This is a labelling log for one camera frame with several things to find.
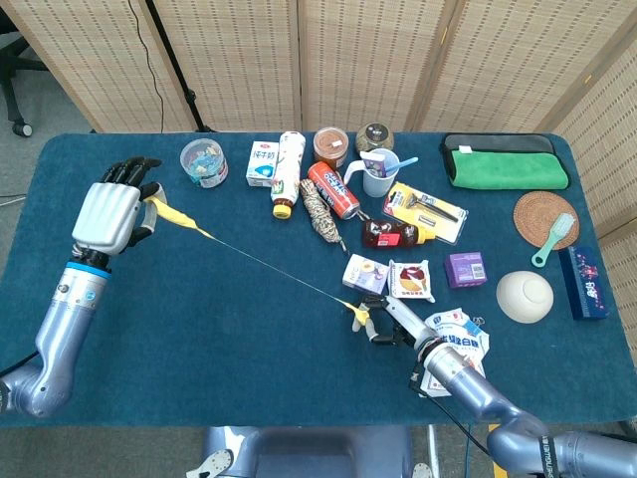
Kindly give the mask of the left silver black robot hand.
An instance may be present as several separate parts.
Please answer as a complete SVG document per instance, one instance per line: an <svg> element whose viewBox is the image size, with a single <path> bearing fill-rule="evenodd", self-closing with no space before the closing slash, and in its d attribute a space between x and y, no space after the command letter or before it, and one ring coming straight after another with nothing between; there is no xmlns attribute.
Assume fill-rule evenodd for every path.
<svg viewBox="0 0 637 478"><path fill-rule="evenodd" d="M115 256L154 233L158 212L153 201L165 202L166 196L159 183L142 180L161 164L134 156L111 165L91 185L72 232L74 258L95 262Z"/></svg>

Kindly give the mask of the yellow stretchy toy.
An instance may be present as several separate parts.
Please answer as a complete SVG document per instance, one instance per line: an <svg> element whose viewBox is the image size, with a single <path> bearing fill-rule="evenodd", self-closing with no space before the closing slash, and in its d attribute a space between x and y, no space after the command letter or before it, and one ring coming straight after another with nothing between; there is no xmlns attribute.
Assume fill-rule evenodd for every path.
<svg viewBox="0 0 637 478"><path fill-rule="evenodd" d="M350 312L353 313L353 321L352 321L352 326L351 329L354 333L357 333L361 330L365 330L365 333L368 337L368 339L372 342L374 339L378 339L379 338L379 333L377 332L374 322L370 316L369 310L363 308L362 306L355 306L354 304L347 302L345 300L342 300L338 297L336 297L333 294L330 294L329 292L326 292L280 268L275 267L272 264L269 264L265 261L263 261L262 259L255 257L249 253L247 253L246 251L239 249L237 247L234 247L226 242L224 242L223 240L217 238L216 236L212 235L211 233L205 231L204 229L202 229L197 223L196 221L191 218L190 216L186 215L185 213L174 209L173 207L171 207L165 200L161 200L156 196L150 196L148 198L145 199L145 202L154 206L156 209L156 213L159 217L161 217L162 219L175 224L179 227L182 228L186 228L186 229L190 229L190 230L194 230L196 232L198 232L199 234L201 234L202 236L204 236L205 238L212 240L213 242L235 252L238 253L240 255L242 255L243 257L250 259L272 271L275 271L276 273L304 286L307 287L315 292L317 292L318 294L321 294L335 302L338 302L339 304L341 304L342 306L344 306L346 309L348 309Z"/></svg>

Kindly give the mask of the white snack packet with pie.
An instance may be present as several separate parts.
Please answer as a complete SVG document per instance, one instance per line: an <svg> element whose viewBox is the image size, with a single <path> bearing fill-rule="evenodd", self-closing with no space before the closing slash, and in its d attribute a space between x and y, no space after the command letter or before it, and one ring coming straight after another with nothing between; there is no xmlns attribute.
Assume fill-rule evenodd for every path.
<svg viewBox="0 0 637 478"><path fill-rule="evenodd" d="M435 303L429 261L400 263L390 260L388 290L389 295L396 299L419 299Z"/></svg>

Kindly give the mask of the dark red sauce packet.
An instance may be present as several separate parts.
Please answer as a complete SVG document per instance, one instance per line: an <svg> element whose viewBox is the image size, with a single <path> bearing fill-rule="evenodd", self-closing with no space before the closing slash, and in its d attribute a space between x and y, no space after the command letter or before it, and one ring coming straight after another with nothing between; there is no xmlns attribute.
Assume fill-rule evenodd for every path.
<svg viewBox="0 0 637 478"><path fill-rule="evenodd" d="M362 229L362 244L369 248L409 248L436 238L425 227L392 221L366 220Z"/></svg>

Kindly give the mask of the blue felt table cover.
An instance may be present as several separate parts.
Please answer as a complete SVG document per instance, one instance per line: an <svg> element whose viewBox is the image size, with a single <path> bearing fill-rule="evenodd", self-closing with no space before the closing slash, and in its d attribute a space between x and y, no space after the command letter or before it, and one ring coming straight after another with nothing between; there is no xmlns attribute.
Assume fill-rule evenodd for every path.
<svg viewBox="0 0 637 478"><path fill-rule="evenodd" d="M179 155L174 134L61 134L44 146L0 280L0 368L29 354L70 258L72 229L90 186L113 163L158 158L149 173L169 203L224 242L336 297L357 302L341 277L349 253L363 254L361 224L346 220L342 245L313 230L305 209L272 214L269 191L248 185L255 136L220 133L230 171L203 189ZM542 274L554 291L550 313L524 326L496 300L499 279L531 267L533 247L515 228L515 191L475 191L449 182L439 133L403 132L402 157L417 156L400 181L469 211L455 245L370 250L390 260L428 260L435 303L410 302L421 317L461 308L485 319L484 366L517 406L550 422L605 422L637 414L637 371L616 309L575 320L560 261ZM451 254L480 252L488 281L452 289ZM408 386L414 352L376 346L351 329L341 304L193 230L159 221L155 232L114 257L112 274L78 359L70 401L55 425L354 425L439 422L438 406Z"/></svg>

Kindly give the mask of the orange red drink can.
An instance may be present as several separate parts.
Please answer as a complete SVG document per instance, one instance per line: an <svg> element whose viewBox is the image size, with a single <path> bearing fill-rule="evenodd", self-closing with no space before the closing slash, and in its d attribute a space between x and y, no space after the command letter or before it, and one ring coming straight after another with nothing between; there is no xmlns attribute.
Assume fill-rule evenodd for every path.
<svg viewBox="0 0 637 478"><path fill-rule="evenodd" d="M358 199L327 163L314 163L308 175L320 196L340 219L347 220L357 214L360 206Z"/></svg>

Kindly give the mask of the light blue toothbrush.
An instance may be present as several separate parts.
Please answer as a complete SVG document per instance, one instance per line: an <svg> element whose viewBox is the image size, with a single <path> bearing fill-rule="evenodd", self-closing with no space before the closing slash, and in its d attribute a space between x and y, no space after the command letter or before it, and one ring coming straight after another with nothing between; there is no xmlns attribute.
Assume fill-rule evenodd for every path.
<svg viewBox="0 0 637 478"><path fill-rule="evenodd" d="M397 162L396 164L392 164L391 166L387 166L385 168L386 176L389 177L397 172L400 168L409 166L411 164L416 163L419 160L417 156L402 160Z"/></svg>

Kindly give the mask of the purple toothpaste tube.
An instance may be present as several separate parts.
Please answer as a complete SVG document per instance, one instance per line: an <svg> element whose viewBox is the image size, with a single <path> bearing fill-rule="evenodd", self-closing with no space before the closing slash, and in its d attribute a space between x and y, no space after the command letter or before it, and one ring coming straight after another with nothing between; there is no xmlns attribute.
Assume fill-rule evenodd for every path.
<svg viewBox="0 0 637 478"><path fill-rule="evenodd" d="M385 156L382 153L373 151L362 151L360 158L363 161L365 169L374 177L384 178L386 176L385 170Z"/></svg>

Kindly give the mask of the black tripod stand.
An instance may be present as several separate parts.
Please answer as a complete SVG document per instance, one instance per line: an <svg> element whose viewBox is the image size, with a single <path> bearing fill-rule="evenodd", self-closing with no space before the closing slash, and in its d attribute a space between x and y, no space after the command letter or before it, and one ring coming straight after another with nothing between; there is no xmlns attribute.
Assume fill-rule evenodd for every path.
<svg viewBox="0 0 637 478"><path fill-rule="evenodd" d="M175 51L170 42L169 36L165 30L164 24L161 20L159 11L155 5L154 0L143 0L146 9L150 15L150 19L154 25L154 28L158 34L158 37L161 41L162 48L167 55L167 59L170 63L170 68L172 73L179 84L179 89L181 91L183 100L185 104L188 106L190 114L196 124L197 132L215 132L215 129L212 129L207 124L204 123L202 116L196 105L196 94L195 92L189 88L186 78L184 77L183 71L175 54Z"/></svg>

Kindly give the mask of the mint green scrubbing brush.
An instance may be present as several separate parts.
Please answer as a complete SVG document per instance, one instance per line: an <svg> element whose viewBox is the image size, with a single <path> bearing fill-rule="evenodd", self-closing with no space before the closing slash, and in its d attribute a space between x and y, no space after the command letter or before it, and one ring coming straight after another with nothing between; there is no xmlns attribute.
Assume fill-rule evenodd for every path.
<svg viewBox="0 0 637 478"><path fill-rule="evenodd" d="M575 218L572 214L560 213L551 225L547 239L531 257L531 264L535 267L543 268L553 247L566 237L574 223Z"/></svg>

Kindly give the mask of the long dark blue box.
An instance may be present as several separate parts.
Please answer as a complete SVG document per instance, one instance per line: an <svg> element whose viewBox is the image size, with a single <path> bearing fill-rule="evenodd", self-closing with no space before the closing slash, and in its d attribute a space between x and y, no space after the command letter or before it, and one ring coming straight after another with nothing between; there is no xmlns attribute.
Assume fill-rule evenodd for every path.
<svg viewBox="0 0 637 478"><path fill-rule="evenodd" d="M609 308L593 249L568 246L561 249L558 256L573 318L588 321L605 319Z"/></svg>

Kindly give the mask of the glass jar with dark lid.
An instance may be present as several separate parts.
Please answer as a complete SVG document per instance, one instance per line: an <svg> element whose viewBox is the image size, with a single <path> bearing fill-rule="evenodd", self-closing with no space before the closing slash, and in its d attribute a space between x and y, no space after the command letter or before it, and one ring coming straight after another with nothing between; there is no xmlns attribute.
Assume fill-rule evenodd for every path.
<svg viewBox="0 0 637 478"><path fill-rule="evenodd" d="M355 149L357 152L370 152L377 148L392 150L393 147L394 134L382 122L370 122L362 126L355 137Z"/></svg>

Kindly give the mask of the tea bottle with yellow cap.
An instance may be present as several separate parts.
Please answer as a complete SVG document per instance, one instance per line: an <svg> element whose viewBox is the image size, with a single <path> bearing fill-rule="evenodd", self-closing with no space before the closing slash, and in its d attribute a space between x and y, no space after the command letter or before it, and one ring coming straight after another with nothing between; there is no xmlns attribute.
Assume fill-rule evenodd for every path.
<svg viewBox="0 0 637 478"><path fill-rule="evenodd" d="M306 139L298 131L285 131L280 137L271 184L273 215L277 219L289 219L298 200L305 145Z"/></svg>

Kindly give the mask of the grey black folded cloth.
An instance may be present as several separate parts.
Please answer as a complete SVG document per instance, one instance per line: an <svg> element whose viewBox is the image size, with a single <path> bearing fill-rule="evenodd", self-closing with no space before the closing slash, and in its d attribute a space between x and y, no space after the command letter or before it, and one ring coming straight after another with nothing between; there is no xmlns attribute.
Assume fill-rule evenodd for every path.
<svg viewBox="0 0 637 478"><path fill-rule="evenodd" d="M448 133L442 140L440 150L450 153L461 146L469 146L472 151L554 153L551 141L544 135L534 133Z"/></svg>

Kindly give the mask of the pale blue handled cup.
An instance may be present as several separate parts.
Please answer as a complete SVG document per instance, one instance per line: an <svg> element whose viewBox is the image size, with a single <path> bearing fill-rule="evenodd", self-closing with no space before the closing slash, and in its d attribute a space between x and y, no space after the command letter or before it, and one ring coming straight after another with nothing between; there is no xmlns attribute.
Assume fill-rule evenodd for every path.
<svg viewBox="0 0 637 478"><path fill-rule="evenodd" d="M385 168L399 162L398 156L392 150L377 148L372 151L382 153L385 156ZM359 160L351 162L347 167L343 178L344 184L348 185L352 177L360 171L362 172L363 191L370 197L381 197L387 194L398 174L397 171L389 177L374 177L365 169L363 161L360 158Z"/></svg>

